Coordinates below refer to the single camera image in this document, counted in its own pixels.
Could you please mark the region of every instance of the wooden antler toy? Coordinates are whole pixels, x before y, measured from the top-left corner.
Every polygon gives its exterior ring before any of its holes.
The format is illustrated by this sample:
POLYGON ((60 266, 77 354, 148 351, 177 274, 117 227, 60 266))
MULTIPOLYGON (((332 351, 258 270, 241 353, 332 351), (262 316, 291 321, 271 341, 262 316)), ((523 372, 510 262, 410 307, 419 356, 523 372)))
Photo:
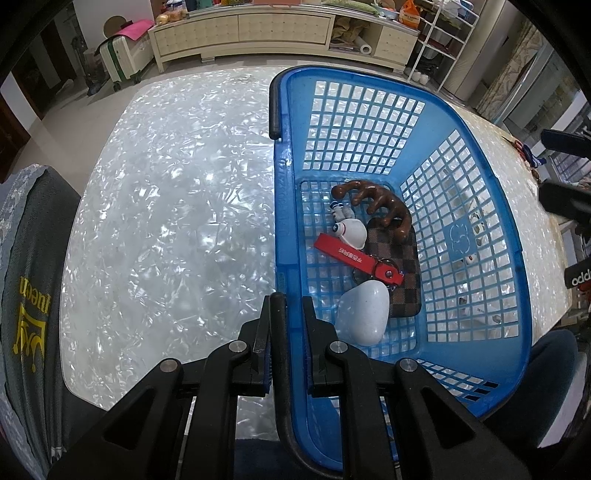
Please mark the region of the wooden antler toy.
POLYGON ((351 180, 333 187, 330 192, 335 199, 341 200, 350 190, 359 190, 351 200, 353 206, 359 205, 366 198, 374 200, 367 209, 368 215, 373 215, 380 207, 386 207, 389 210, 388 214, 382 219, 382 225, 388 226, 394 218, 400 218, 402 222, 394 231, 394 240, 399 244, 407 242, 408 233, 412 226, 412 218, 402 200, 386 187, 366 180, 351 180))

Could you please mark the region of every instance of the pink mat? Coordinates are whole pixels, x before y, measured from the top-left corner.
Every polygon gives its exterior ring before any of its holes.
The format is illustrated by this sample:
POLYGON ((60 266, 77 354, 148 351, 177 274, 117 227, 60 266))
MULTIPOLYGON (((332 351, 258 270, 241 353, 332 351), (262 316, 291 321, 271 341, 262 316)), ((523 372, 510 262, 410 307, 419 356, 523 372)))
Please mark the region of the pink mat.
POLYGON ((155 23, 152 20, 138 20, 131 25, 122 28, 115 35, 124 35, 134 41, 137 41, 144 35, 155 23))

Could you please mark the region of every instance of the tiled floor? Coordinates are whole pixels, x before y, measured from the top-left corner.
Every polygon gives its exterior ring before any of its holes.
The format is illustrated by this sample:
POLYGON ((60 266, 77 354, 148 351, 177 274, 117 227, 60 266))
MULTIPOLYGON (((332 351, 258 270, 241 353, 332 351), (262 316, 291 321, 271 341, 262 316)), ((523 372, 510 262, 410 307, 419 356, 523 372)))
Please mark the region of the tiled floor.
POLYGON ((143 86, 160 80, 211 70, 231 69, 241 66, 284 66, 324 64, 345 66, 358 70, 389 75, 391 70, 367 66, 355 62, 326 58, 264 55, 221 57, 214 63, 201 64, 198 57, 171 62, 164 74, 159 74, 155 65, 148 68, 139 85, 127 82, 119 92, 113 92, 108 81, 95 96, 86 96, 86 86, 81 79, 60 92, 55 104, 42 121, 31 128, 31 139, 16 159, 13 171, 32 163, 54 167, 80 194, 84 192, 90 173, 100 156, 103 146, 117 120, 143 86))

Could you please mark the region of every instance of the basket handle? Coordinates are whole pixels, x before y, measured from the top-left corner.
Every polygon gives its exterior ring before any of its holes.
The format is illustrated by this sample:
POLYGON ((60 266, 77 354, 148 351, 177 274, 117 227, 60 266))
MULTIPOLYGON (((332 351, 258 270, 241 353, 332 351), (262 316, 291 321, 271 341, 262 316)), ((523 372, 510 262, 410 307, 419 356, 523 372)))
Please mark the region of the basket handle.
POLYGON ((302 451, 294 433, 291 418, 291 366, 287 340, 287 303, 283 293, 276 292, 271 295, 269 328, 271 331, 271 371, 275 395, 275 423, 279 440, 290 455, 308 471, 330 480, 342 480, 343 474, 341 472, 314 463, 302 451))
POLYGON ((279 86, 283 76, 292 69, 284 70, 275 75, 269 87, 269 138, 279 140, 281 138, 281 105, 279 86))

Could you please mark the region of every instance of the cabinet drawer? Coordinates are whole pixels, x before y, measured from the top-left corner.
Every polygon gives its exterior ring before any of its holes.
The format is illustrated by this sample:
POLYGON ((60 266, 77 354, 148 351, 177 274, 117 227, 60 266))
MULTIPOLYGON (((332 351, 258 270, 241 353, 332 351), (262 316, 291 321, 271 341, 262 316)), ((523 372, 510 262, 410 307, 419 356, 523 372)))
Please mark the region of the cabinet drawer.
POLYGON ((234 43, 238 41, 238 16, 229 15, 172 25, 154 35, 161 55, 190 48, 234 43))
POLYGON ((238 16, 240 41, 326 42, 330 20, 315 15, 246 14, 238 16))
POLYGON ((400 30, 384 27, 379 36, 374 56, 406 65, 417 37, 400 30))

